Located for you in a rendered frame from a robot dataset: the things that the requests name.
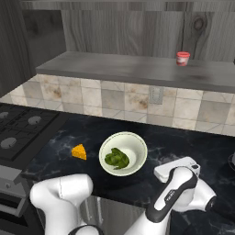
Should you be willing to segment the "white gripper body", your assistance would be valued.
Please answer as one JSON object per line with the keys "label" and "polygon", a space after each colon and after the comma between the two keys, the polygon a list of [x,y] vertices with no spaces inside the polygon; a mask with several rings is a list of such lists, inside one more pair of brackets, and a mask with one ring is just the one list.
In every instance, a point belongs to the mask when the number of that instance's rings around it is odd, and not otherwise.
{"label": "white gripper body", "polygon": [[156,166],[153,170],[153,173],[162,183],[166,183],[169,178],[170,171],[173,168],[179,167],[179,166],[190,167],[195,164],[196,164],[196,161],[193,160],[191,157],[184,157],[184,158],[172,161],[172,162],[162,164],[160,166]]}

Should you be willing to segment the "black gas hob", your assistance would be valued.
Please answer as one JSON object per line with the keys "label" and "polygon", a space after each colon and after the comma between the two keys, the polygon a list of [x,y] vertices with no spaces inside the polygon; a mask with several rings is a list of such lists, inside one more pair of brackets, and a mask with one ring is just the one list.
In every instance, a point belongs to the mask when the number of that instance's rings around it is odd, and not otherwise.
{"label": "black gas hob", "polygon": [[22,168],[70,115],[0,103],[0,164]]}

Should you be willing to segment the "green salad leaves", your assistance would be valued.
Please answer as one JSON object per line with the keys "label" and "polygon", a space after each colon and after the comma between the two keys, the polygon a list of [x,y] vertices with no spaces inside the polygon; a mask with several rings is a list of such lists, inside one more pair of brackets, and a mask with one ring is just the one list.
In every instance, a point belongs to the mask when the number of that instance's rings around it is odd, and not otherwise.
{"label": "green salad leaves", "polygon": [[114,166],[115,170],[120,170],[129,165],[129,157],[118,148],[112,148],[111,152],[106,155],[105,162]]}

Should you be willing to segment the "yellow cheese wedge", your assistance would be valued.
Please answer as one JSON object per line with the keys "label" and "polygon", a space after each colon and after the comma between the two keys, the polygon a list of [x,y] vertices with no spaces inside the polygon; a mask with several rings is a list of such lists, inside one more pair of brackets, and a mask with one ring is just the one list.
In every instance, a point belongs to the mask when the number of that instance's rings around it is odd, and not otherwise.
{"label": "yellow cheese wedge", "polygon": [[84,149],[84,146],[82,144],[79,144],[79,145],[76,145],[74,148],[72,148],[72,156],[85,160],[86,151]]}

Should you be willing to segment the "dark wooden tall cupboard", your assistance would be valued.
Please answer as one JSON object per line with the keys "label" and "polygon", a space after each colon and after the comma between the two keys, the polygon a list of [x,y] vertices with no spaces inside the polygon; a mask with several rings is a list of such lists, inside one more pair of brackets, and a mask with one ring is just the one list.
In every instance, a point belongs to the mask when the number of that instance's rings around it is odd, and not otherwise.
{"label": "dark wooden tall cupboard", "polygon": [[0,0],[0,97],[64,52],[60,10],[24,9],[20,0]]}

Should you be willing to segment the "red and white cup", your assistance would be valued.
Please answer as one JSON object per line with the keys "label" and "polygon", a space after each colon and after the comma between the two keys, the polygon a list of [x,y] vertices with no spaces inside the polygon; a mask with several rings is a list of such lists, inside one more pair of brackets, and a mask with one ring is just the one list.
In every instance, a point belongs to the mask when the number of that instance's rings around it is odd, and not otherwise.
{"label": "red and white cup", "polygon": [[186,66],[190,58],[190,53],[187,51],[178,51],[176,53],[176,64],[178,66]]}

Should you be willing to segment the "steel under-counter cupboard door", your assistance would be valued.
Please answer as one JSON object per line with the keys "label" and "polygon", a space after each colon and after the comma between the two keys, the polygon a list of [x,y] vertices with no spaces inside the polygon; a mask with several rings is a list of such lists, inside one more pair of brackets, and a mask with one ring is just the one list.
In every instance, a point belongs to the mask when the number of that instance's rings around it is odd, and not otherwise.
{"label": "steel under-counter cupboard door", "polygon": [[143,212],[141,207],[99,196],[89,196],[81,204],[84,222],[96,225],[105,235],[123,235]]}

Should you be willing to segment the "white salad bowl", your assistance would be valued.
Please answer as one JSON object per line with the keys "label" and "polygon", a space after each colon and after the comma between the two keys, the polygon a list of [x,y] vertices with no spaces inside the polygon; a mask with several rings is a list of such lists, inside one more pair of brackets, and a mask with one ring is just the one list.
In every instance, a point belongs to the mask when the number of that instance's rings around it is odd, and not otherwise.
{"label": "white salad bowl", "polygon": [[[106,156],[113,148],[118,148],[129,158],[129,164],[122,169],[116,170],[115,166],[107,164]],[[122,131],[108,137],[99,150],[99,161],[102,168],[114,176],[127,176],[137,172],[146,162],[148,149],[145,141],[139,135]]]}

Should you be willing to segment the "grey wall socket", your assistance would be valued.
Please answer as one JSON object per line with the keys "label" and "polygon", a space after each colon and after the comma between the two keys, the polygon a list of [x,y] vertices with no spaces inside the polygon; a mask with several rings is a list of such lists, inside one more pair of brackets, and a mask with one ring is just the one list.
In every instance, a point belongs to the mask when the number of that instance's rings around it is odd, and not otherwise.
{"label": "grey wall socket", "polygon": [[151,86],[149,88],[149,103],[161,105],[163,98],[163,88],[160,86]]}

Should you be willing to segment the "dark round object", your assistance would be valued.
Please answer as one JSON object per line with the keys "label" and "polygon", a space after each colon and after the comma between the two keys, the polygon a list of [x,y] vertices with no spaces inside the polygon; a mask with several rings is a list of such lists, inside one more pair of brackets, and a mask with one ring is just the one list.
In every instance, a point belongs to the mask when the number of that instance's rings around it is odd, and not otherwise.
{"label": "dark round object", "polygon": [[230,166],[230,168],[231,168],[233,171],[235,171],[235,152],[230,155],[228,161],[229,161],[229,166]]}

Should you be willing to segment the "grey wooden wall cupboards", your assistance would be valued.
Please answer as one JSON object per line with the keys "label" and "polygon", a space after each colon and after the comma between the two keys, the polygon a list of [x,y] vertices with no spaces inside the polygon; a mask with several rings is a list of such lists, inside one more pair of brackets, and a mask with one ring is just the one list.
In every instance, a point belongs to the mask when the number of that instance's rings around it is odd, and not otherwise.
{"label": "grey wooden wall cupboards", "polygon": [[192,60],[235,60],[235,12],[63,10],[66,49]]}

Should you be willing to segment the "grey oven front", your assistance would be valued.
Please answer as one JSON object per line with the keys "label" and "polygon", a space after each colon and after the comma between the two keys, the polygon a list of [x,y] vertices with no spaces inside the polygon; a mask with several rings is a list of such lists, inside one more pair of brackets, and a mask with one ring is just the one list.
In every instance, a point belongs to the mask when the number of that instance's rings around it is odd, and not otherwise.
{"label": "grey oven front", "polygon": [[31,235],[34,213],[29,187],[18,169],[0,165],[0,235]]}

